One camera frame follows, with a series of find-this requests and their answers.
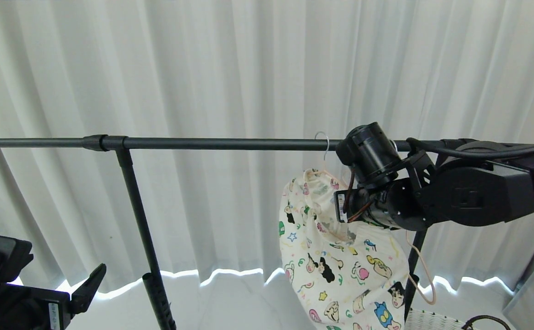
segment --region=hanger hook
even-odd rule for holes
[[[326,132],[319,131],[314,136],[314,140],[318,137],[318,134],[320,134],[320,133],[322,133],[322,134],[324,134],[324,136],[326,136],[326,151],[324,152],[324,161],[326,161],[326,153],[328,153],[328,149],[330,149],[330,139],[328,138],[328,135],[326,135]]]

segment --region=clothes rack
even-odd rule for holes
[[[167,293],[163,286],[159,263],[148,227],[143,201],[134,173],[130,149],[189,149],[189,150],[289,150],[289,151],[334,151],[341,140],[312,140],[284,138],[172,138],[172,137],[128,137],[106,134],[79,138],[0,138],[0,148],[84,148],[98,152],[114,150],[122,169],[128,196],[133,207],[141,241],[150,271],[143,275],[143,283],[161,330],[175,330],[176,324],[171,315]],[[434,146],[445,147],[443,141],[424,141]],[[409,152],[406,141],[394,141],[399,152]],[[426,231],[416,232],[413,245],[422,249]],[[408,265],[413,274],[418,254],[410,250]],[[406,317],[412,305],[416,287],[408,282],[405,294]]]

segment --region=robotic arm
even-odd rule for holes
[[[336,154],[357,181],[356,188],[335,194],[339,221],[423,231],[443,221],[480,227],[534,212],[534,145],[461,138],[437,147],[406,141],[412,150],[401,159],[372,123],[338,144]],[[436,164],[427,152],[439,154]],[[408,178],[397,179],[403,169]]]

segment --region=white sticker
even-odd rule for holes
[[[59,305],[57,303],[49,303],[49,319],[51,321],[51,330],[61,330],[61,324],[59,324]]]
[[[345,207],[345,195],[344,194],[338,194],[338,200],[339,200],[339,215],[340,215],[340,221],[342,223],[346,223],[349,220],[346,217],[346,212],[343,209]]]

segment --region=barcode label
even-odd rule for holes
[[[339,220],[342,223],[346,223],[349,220],[347,219],[346,212],[343,209],[343,207],[345,206],[345,195],[344,194],[338,194],[337,198],[338,198],[338,201],[339,201],[339,218],[340,218]]]

